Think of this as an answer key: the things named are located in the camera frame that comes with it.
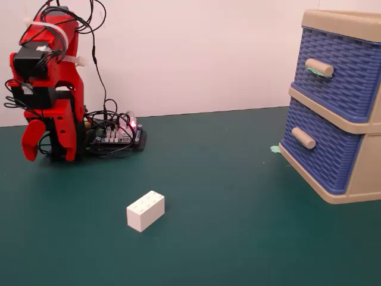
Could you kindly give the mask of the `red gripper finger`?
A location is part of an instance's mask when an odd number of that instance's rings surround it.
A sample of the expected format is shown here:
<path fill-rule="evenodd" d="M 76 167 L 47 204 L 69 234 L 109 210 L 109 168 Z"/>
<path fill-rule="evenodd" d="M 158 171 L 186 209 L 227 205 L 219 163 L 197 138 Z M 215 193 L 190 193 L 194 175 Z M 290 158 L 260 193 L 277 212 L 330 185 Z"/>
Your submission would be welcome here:
<path fill-rule="evenodd" d="M 38 153 L 38 142 L 46 131 L 43 121 L 33 119 L 27 125 L 21 139 L 23 154 L 29 161 L 34 161 Z"/>
<path fill-rule="evenodd" d="M 75 158 L 75 125 L 72 115 L 60 115 L 54 118 L 59 143 L 65 148 L 67 161 Z"/>

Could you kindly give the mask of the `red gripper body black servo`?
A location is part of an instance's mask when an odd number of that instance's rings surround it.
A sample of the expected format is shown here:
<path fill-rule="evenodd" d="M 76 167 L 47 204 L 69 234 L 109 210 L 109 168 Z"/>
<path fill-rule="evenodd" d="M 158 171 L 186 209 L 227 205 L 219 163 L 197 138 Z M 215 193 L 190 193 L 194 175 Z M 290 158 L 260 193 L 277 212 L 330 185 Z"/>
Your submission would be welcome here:
<path fill-rule="evenodd" d="M 5 87 L 10 93 L 5 97 L 7 109 L 21 110 L 26 120 L 62 118 L 75 115 L 75 98 L 71 86 L 60 91 L 55 85 L 32 85 L 19 79 L 9 79 Z"/>

